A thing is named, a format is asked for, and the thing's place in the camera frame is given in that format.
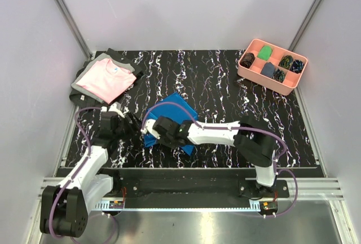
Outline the blue satin napkin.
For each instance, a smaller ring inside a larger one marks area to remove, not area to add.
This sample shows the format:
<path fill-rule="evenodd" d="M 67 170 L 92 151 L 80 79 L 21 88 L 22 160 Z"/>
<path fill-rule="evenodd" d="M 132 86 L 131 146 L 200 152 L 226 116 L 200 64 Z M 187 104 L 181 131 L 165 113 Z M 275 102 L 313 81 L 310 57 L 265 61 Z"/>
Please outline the blue satin napkin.
<path fill-rule="evenodd" d="M 153 106 L 152 108 L 147 110 L 147 112 L 149 112 L 150 110 L 150 113 L 146 117 L 146 120 L 156 120 L 158 119 L 158 117 L 168 117 L 173 121 L 176 121 L 176 123 L 178 124 L 181 124 L 185 120 L 191 120 L 191 117 L 194 118 L 194 120 L 198 120 L 198 113 L 185 101 L 184 98 L 180 96 L 180 94 L 175 92 L 166 97 L 164 100 L 158 102 L 157 104 L 161 104 L 164 102 L 178 104 L 184 110 L 172 104 L 160 105 L 157 108 L 154 108 L 155 106 Z M 144 136 L 144 146 L 146 148 L 154 146 L 155 144 L 157 144 L 157 140 L 154 136 L 152 136 L 151 134 L 146 134 Z M 191 156 L 194 148 L 195 147 L 192 145 L 186 145 L 181 147 L 181 150 L 183 150 L 188 156 Z"/>

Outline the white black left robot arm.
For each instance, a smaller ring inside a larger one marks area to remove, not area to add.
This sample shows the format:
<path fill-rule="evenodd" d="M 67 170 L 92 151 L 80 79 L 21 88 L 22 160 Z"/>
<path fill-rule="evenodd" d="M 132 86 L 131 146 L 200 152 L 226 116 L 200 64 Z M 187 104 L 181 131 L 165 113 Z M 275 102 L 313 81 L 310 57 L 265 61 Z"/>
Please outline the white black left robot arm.
<path fill-rule="evenodd" d="M 101 112 L 100 124 L 87 149 L 73 170 L 57 185 L 42 192 L 39 229 L 54 238 L 80 237 L 89 213 L 104 195 L 117 196 L 122 183 L 107 174 L 99 174 L 109 155 L 121 140 L 137 134 L 140 120 L 130 111 L 118 109 Z"/>

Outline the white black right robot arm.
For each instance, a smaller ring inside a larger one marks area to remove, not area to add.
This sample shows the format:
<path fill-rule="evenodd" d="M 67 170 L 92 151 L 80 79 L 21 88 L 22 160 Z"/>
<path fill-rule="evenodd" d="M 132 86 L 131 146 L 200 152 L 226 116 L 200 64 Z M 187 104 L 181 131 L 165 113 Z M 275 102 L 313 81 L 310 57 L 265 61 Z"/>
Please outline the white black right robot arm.
<path fill-rule="evenodd" d="M 256 190 L 268 197 L 276 191 L 275 148 L 282 139 L 260 129 L 255 121 L 245 117 L 231 123 L 202 123 L 185 120 L 181 124 L 168 117 L 145 122 L 144 128 L 169 148 L 187 145 L 220 144 L 234 147 L 256 170 Z"/>

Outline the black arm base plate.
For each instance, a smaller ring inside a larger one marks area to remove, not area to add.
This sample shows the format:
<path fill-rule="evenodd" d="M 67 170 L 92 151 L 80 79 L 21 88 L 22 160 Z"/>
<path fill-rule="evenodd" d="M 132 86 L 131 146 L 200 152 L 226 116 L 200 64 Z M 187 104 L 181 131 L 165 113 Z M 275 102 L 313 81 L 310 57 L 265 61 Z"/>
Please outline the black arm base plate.
<path fill-rule="evenodd" d="M 115 185 L 106 200 L 125 196 L 127 211 L 257 210 L 260 200 L 290 197 L 288 184 L 258 185 L 253 168 L 108 170 Z"/>

